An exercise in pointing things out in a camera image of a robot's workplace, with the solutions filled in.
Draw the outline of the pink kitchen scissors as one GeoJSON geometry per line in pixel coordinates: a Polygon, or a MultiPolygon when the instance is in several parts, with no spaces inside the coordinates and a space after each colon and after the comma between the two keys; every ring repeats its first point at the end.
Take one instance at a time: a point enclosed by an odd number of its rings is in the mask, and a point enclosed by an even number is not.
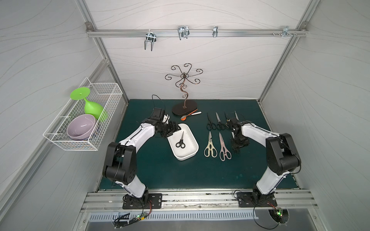
{"type": "Polygon", "coordinates": [[[226,161],[227,159],[230,160],[232,158],[232,154],[229,152],[229,150],[226,148],[225,142],[223,140],[223,137],[221,133],[219,133],[219,140],[220,140],[220,152],[219,152],[219,157],[221,161],[226,161]]]}

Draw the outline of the yellow handled scissors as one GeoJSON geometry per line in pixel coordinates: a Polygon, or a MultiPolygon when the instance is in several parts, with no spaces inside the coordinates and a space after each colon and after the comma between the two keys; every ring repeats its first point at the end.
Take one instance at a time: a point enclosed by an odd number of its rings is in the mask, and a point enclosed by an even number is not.
{"type": "Polygon", "coordinates": [[[225,126],[227,127],[227,128],[229,128],[229,118],[228,118],[228,115],[226,114],[226,112],[224,112],[224,115],[225,115],[225,120],[226,120],[226,122],[225,122],[225,126]]]}

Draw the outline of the small black handled scissors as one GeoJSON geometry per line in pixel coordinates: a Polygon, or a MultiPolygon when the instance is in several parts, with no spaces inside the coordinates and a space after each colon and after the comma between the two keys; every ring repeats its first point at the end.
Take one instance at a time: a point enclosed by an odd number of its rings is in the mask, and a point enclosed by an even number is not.
{"type": "Polygon", "coordinates": [[[184,143],[184,134],[185,132],[183,131],[180,140],[175,145],[176,148],[185,149],[186,144],[184,143]]]}

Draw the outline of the black handled steel scissors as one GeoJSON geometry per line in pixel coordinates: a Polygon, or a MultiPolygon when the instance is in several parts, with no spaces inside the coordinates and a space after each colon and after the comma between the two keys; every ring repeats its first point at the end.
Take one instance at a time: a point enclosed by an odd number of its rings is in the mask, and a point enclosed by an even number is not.
{"type": "Polygon", "coordinates": [[[222,123],[218,113],[216,113],[216,118],[217,118],[217,125],[216,125],[217,129],[218,130],[225,130],[226,126],[225,126],[224,123],[222,123]]]}

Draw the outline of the white storage box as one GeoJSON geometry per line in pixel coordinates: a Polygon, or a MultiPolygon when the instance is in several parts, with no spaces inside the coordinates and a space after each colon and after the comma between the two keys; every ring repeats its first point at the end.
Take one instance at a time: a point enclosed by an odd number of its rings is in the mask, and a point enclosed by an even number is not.
{"type": "Polygon", "coordinates": [[[179,124],[179,131],[167,138],[173,155],[179,161],[193,157],[199,150],[199,145],[187,124],[179,124]]]}

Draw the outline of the cream kitchen scissors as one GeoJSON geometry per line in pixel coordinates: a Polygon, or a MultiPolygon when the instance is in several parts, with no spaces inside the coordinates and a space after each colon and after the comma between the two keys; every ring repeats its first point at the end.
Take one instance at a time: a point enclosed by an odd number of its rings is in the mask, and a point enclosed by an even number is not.
{"type": "Polygon", "coordinates": [[[204,156],[205,157],[216,158],[217,155],[218,155],[218,152],[217,152],[216,148],[214,147],[212,134],[211,134],[211,132],[209,132],[208,144],[207,144],[207,146],[204,150],[204,156]]]}

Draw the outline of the all black scissors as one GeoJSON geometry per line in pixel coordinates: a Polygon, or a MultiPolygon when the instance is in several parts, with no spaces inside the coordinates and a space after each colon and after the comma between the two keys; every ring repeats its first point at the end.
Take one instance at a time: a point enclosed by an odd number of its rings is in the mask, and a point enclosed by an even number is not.
{"type": "Polygon", "coordinates": [[[215,123],[212,122],[209,114],[207,113],[207,118],[208,118],[208,124],[207,124],[207,130],[211,131],[211,130],[216,130],[217,129],[217,125],[215,123]]]}

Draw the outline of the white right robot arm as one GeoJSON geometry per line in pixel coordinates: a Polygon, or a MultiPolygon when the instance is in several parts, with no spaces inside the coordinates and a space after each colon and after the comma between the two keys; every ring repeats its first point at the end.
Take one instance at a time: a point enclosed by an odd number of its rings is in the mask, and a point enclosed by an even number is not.
{"type": "Polygon", "coordinates": [[[236,153],[250,143],[250,139],[266,148],[267,169],[256,183],[251,199],[255,205],[272,199],[281,181],[293,173],[302,162],[292,136],[274,133],[254,123],[231,118],[227,126],[232,132],[232,149],[236,153]]]}

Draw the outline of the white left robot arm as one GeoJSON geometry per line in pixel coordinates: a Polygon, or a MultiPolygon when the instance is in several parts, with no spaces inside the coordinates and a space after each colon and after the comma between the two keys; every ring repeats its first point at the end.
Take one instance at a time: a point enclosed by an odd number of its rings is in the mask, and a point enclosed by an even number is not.
{"type": "Polygon", "coordinates": [[[146,119],[139,128],[121,142],[111,142],[107,147],[102,175],[121,186],[128,195],[142,203],[148,202],[148,189],[137,176],[137,152],[156,133],[168,138],[180,131],[174,122],[146,119]]]}

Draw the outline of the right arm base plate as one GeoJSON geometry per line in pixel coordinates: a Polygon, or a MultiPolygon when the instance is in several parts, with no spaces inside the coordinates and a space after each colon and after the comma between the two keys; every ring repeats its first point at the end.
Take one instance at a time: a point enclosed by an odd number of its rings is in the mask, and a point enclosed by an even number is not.
{"type": "Polygon", "coordinates": [[[237,199],[240,208],[276,208],[278,205],[274,193],[260,194],[258,191],[242,192],[236,190],[233,196],[237,199]]]}

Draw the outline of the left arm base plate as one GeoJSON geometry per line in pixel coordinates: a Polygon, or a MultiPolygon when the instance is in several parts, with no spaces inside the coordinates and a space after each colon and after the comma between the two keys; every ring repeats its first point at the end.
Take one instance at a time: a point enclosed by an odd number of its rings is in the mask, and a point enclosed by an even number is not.
{"type": "Polygon", "coordinates": [[[123,197],[122,209],[160,209],[162,207],[161,193],[144,193],[142,198],[136,198],[129,194],[123,197]]]}

